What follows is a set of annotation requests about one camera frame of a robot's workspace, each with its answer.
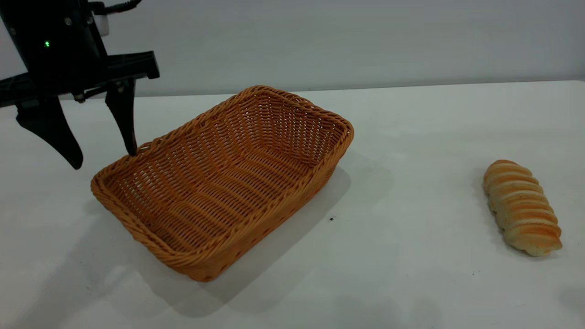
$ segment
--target white table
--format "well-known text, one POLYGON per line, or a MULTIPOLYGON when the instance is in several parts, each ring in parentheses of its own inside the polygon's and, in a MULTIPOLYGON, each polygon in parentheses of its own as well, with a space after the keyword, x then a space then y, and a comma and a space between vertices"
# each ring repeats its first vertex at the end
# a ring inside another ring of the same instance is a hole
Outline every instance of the white table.
MULTIPOLYGON (((91 177, 125 153, 103 100, 63 102, 78 171, 0 109, 0 327, 585 327, 585 83, 300 94, 347 118, 353 143, 312 201, 210 283, 159 263, 93 198, 91 177), (541 181, 561 251, 504 245, 481 190, 500 158, 541 181)), ((226 97, 139 98, 136 137, 226 97)))

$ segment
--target robotic arm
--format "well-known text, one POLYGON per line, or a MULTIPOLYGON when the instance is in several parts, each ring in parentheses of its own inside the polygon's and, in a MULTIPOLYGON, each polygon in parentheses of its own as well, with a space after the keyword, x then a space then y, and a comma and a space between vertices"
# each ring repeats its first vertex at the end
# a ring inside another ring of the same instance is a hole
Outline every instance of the robotic arm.
POLYGON ((108 55, 101 35, 106 16, 141 0, 106 7, 88 0, 0 0, 0 16, 28 73, 0 80, 0 107, 16 105, 16 121, 79 169, 83 154, 63 115, 59 95, 83 103, 106 93, 126 150, 136 155, 136 79, 159 77, 153 52, 108 55))

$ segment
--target golden crust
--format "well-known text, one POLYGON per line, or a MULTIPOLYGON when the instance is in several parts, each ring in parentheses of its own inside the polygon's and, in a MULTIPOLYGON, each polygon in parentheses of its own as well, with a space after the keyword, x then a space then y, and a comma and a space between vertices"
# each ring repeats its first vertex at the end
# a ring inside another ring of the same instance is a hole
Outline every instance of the golden crust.
POLYGON ((530 170, 498 160, 486 170, 483 187, 506 243, 532 256, 563 247, 558 219, 530 170))

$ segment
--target rectangular basket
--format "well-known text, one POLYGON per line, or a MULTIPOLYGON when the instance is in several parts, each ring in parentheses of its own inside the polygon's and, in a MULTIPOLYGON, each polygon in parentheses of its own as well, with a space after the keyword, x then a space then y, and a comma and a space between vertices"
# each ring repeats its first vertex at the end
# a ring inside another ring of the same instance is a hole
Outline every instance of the rectangular basket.
POLYGON ((248 88, 97 173, 95 197, 160 261, 210 281, 327 183, 352 125, 248 88))

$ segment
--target bread loaf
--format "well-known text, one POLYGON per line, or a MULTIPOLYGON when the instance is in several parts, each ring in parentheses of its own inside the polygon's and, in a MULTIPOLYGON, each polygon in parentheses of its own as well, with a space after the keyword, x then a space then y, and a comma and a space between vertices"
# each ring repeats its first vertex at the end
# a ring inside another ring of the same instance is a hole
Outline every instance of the bread loaf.
POLYGON ((530 170, 498 160, 488 167, 483 188, 507 244, 532 256, 545 256, 563 247, 558 219, 530 170))

